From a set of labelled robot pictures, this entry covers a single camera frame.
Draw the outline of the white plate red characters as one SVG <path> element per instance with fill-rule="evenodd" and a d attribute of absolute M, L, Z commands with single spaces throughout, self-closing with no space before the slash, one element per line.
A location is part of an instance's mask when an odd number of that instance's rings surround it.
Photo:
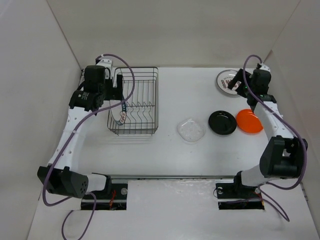
<path fill-rule="evenodd" d="M 233 80 L 233 78 L 236 76 L 237 72 L 238 72 L 237 70 L 226 69 L 226 70 L 221 71 L 216 77 L 215 81 L 216 81 L 217 88 L 223 94 L 226 94 L 228 97 L 233 97 L 233 98 L 240 97 L 236 92 L 236 89 L 241 84 L 240 81 L 237 81 L 232 89 L 228 88 L 229 82 L 231 80 Z"/>

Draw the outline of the green rimmed white plate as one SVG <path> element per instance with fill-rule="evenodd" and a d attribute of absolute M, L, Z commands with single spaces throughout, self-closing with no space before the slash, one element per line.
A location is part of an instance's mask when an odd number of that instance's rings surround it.
<path fill-rule="evenodd" d="M 110 109 L 112 119 L 118 126 L 122 126 L 126 122 L 127 111 L 128 107 L 126 102 Z"/>

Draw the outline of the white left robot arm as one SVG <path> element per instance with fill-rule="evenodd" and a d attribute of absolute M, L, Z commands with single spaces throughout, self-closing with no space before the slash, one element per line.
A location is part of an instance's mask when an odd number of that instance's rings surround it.
<path fill-rule="evenodd" d="M 112 63 L 98 62 L 84 69 L 83 82 L 69 101 L 68 116 L 60 141 L 47 166 L 40 166 L 37 176 L 43 184 L 43 194 L 50 193 L 68 198 L 83 198 L 95 192 L 105 199 L 111 195 L 108 175 L 78 172 L 81 150 L 89 129 L 105 101 L 122 103 L 123 77 L 112 78 Z"/>

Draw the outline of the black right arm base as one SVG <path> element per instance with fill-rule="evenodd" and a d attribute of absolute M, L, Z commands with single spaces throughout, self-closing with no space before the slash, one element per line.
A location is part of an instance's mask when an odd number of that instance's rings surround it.
<path fill-rule="evenodd" d="M 215 181 L 213 190 L 219 210 L 264 210 L 262 195 L 257 187 L 237 186 L 232 179 Z"/>

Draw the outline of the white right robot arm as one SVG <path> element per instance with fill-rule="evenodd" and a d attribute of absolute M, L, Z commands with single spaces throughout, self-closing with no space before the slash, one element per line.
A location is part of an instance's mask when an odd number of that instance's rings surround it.
<path fill-rule="evenodd" d="M 231 191 L 237 197 L 243 197 L 250 188 L 277 179 L 297 179 L 300 182 L 306 170 L 308 143 L 283 120 L 275 97 L 268 94 L 270 81 L 270 69 L 259 65 L 253 73 L 241 68 L 228 84 L 232 89 L 239 83 L 236 93 L 246 98 L 268 139 L 259 164 L 238 172 L 234 177 Z"/>

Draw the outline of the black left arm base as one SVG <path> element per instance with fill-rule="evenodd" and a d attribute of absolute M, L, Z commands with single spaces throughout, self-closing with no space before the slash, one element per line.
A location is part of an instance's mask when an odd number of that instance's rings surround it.
<path fill-rule="evenodd" d="M 112 183 L 110 192 L 94 191 L 93 194 L 96 197 L 96 211 L 125 211 L 127 209 L 127 182 Z"/>

